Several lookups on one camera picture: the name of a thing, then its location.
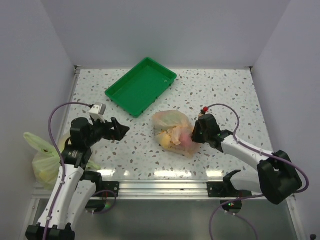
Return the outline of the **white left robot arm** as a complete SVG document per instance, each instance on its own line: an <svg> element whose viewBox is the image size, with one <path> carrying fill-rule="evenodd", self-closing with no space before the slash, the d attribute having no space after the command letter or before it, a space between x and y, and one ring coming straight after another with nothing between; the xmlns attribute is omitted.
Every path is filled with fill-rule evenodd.
<svg viewBox="0 0 320 240"><path fill-rule="evenodd" d="M70 137L60 154L62 161L50 199L36 225L29 225L25 236L28 240L73 240L75 225L89 200L104 192L102 175L87 171L92 156L91 147L100 140L121 141L130 130L120 124L115 117L111 121L93 120L79 117L71 122Z"/></svg>

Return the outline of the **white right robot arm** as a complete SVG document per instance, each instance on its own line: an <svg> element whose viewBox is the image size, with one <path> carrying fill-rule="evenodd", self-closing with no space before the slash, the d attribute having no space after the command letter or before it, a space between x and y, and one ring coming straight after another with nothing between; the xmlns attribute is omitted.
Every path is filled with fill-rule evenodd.
<svg viewBox="0 0 320 240"><path fill-rule="evenodd" d="M283 202L303 186L288 154L282 150L259 150L240 140L229 130L221 130L212 114L198 118L192 133L192 141L209 144L213 149L241 160L254 172L234 170L222 179L218 196L232 197L240 192L260 193L274 205Z"/></svg>

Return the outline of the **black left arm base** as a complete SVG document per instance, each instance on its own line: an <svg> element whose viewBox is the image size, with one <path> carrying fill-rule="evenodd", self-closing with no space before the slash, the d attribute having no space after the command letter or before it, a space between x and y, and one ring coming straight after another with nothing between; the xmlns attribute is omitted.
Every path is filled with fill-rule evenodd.
<svg viewBox="0 0 320 240"><path fill-rule="evenodd" d="M99 172L85 171L82 180L88 180L95 184L96 190L93 197L117 198L119 195L120 183L118 181L104 181Z"/></svg>

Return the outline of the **orange translucent plastic bag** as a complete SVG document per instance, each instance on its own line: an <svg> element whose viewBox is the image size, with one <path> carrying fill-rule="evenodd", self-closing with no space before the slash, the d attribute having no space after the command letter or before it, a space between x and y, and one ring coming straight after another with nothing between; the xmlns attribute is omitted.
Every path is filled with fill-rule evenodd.
<svg viewBox="0 0 320 240"><path fill-rule="evenodd" d="M200 145L192 140L194 125L178 110L167 110L152 116L154 139L166 151L192 158Z"/></svg>

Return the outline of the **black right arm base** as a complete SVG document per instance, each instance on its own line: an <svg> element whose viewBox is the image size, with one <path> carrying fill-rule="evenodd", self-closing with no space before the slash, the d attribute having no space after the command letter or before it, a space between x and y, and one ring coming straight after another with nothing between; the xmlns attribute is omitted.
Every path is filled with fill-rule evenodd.
<svg viewBox="0 0 320 240"><path fill-rule="evenodd" d="M222 181L209 181L207 185L207 194L209 198L242 198L251 197L252 192L247 190L236 190L231 183L231 179L241 170L234 170L228 173Z"/></svg>

